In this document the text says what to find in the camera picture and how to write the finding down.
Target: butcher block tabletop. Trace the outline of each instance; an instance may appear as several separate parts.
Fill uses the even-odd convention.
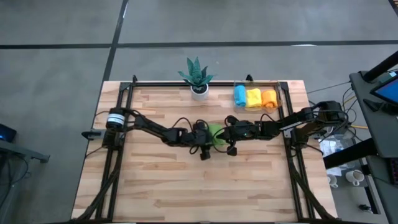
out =
[[[294,111],[309,106],[304,82],[286,82]],[[104,82],[96,113],[115,107],[119,84]],[[251,122],[260,120],[261,113],[235,112],[232,99],[233,87],[211,86],[205,101],[192,100],[189,87],[134,87],[131,107],[166,128],[181,117],[188,118],[191,123],[203,119],[209,124],[223,126],[227,115]],[[284,114],[288,114],[285,105]],[[99,114],[93,128],[105,129],[107,115]],[[277,111],[270,116],[279,119]],[[189,129],[184,120],[176,127]],[[87,153],[99,148],[101,143],[102,140],[90,141]],[[319,147],[316,141],[309,141],[309,144]],[[282,135],[271,141],[240,141],[236,147],[236,157],[212,149],[211,159],[201,161],[200,152],[190,155],[187,147],[169,147],[143,131],[128,132],[113,221],[297,221]],[[85,159],[72,218],[81,215],[98,193],[106,150],[100,149]],[[322,155],[309,147],[302,152],[311,191],[336,217]],[[109,195],[110,190],[105,198],[104,216],[108,211]],[[301,190],[300,201],[306,217]]]

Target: computer monitor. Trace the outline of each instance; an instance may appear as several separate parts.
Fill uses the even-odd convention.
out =
[[[371,94],[398,106],[398,75],[372,89]]]

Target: table leg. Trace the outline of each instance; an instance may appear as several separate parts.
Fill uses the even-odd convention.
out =
[[[369,138],[365,141],[350,146],[340,152],[335,152],[323,158],[326,169],[340,166],[347,162],[363,158],[365,156],[376,155],[376,147],[373,139]]]

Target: orange towel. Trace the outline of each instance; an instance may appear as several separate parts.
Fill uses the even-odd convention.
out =
[[[261,105],[265,108],[276,108],[278,107],[278,102],[276,100],[275,90],[266,90],[261,94],[262,103]]]

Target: gray floor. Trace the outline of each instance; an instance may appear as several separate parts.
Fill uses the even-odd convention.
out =
[[[1,44],[111,43],[121,0],[0,0]],[[398,39],[387,0],[130,0],[119,42],[388,40]],[[176,80],[185,58],[199,56],[219,80],[305,80],[308,91],[348,81],[396,45],[118,49],[110,80]],[[51,154],[31,162],[14,223],[68,220],[93,120],[108,49],[0,50],[0,123],[18,130],[17,143]],[[349,85],[309,95],[341,101]],[[358,105],[357,125],[366,125]],[[367,131],[358,131],[367,138]],[[357,209],[363,189],[333,191],[344,220],[386,223]]]

